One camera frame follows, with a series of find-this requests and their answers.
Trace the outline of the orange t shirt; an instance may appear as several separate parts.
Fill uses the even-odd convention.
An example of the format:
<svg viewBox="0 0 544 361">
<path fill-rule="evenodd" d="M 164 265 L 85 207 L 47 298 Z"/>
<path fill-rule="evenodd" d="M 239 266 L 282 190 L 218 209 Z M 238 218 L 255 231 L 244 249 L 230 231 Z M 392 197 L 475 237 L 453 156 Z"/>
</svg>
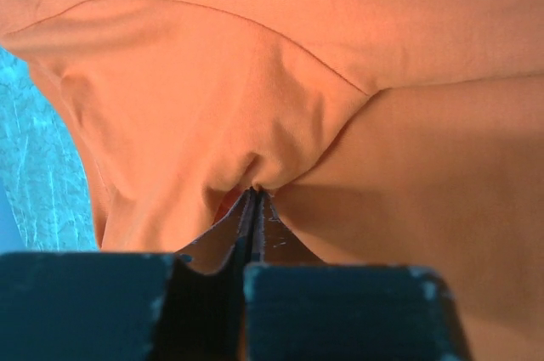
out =
<svg viewBox="0 0 544 361">
<path fill-rule="evenodd" d="M 543 357 L 543 0 L 1 0 L 103 251 L 247 189 L 327 262 L 435 268 L 478 360 Z"/>
</svg>

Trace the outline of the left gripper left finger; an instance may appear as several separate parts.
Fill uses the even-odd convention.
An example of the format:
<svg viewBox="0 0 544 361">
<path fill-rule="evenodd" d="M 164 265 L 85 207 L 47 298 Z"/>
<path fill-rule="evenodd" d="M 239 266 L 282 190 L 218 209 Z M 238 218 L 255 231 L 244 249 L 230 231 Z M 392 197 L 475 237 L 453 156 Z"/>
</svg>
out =
<svg viewBox="0 0 544 361">
<path fill-rule="evenodd" d="M 2 254 L 2 359 L 235 359 L 255 207 L 176 253 Z"/>
</svg>

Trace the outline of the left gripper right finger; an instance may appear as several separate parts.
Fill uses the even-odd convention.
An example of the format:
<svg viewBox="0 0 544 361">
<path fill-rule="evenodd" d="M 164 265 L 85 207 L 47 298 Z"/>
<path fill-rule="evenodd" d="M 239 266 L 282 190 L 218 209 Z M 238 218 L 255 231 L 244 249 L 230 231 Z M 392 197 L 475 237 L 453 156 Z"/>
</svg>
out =
<svg viewBox="0 0 544 361">
<path fill-rule="evenodd" d="M 469 360 L 431 268 L 322 262 L 261 195 L 244 274 L 250 360 Z"/>
</svg>

